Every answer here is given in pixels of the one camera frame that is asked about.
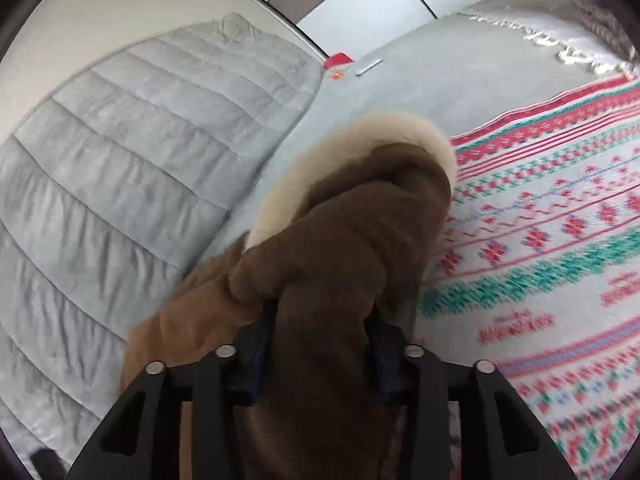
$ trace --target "gray blanket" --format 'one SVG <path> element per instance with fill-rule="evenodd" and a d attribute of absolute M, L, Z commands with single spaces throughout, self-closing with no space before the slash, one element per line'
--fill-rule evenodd
<path fill-rule="evenodd" d="M 237 14 L 136 44 L 0 148 L 0 426 L 70 463 L 154 313 L 309 106 L 320 64 Z"/>

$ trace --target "white fringe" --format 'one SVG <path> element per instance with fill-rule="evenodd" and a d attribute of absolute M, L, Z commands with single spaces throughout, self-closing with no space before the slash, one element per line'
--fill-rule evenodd
<path fill-rule="evenodd" d="M 489 23 L 491 25 L 497 25 L 497 27 L 509 28 L 511 30 L 520 30 L 525 34 L 524 38 L 522 38 L 523 40 L 532 41 L 534 44 L 539 46 L 561 46 L 564 48 L 564 50 L 558 52 L 557 57 L 558 60 L 566 65 L 589 65 L 589 69 L 597 75 L 607 72 L 613 72 L 616 70 L 618 72 L 622 72 L 629 78 L 635 75 L 639 75 L 638 69 L 632 63 L 622 61 L 618 64 L 613 64 L 599 61 L 595 58 L 595 56 L 578 50 L 577 48 L 567 45 L 562 41 L 558 41 L 555 38 L 550 37 L 540 30 L 535 30 L 533 28 L 527 27 L 526 25 L 511 22 L 510 20 L 494 20 L 493 18 L 482 18 L 481 16 L 471 14 L 465 14 L 465 16 L 469 16 L 469 19 L 473 22 Z"/>

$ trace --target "red and green patterned fabric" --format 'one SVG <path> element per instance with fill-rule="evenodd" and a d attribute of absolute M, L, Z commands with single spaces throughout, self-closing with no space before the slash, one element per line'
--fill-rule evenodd
<path fill-rule="evenodd" d="M 497 363 L 577 477 L 606 480 L 640 431 L 640 80 L 590 83 L 453 143 L 415 338 Z"/>

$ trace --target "brown jacket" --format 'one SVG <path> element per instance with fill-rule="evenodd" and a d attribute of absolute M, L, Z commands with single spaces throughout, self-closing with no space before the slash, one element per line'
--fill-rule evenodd
<path fill-rule="evenodd" d="M 422 147 L 373 148 L 313 184 L 284 230 L 244 253 L 241 238 L 189 274 L 132 330 L 121 385 L 152 360 L 199 360 L 279 298 L 264 397 L 236 413 L 249 478 L 378 478 L 388 416 L 367 386 L 363 322 L 410 299 L 449 202 Z"/>

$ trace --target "beige wall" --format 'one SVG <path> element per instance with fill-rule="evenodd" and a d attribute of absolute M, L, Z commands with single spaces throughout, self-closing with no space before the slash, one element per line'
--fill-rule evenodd
<path fill-rule="evenodd" d="M 97 59 L 232 11 L 313 52 L 253 0 L 44 0 L 0 62 L 0 140 L 60 83 Z"/>

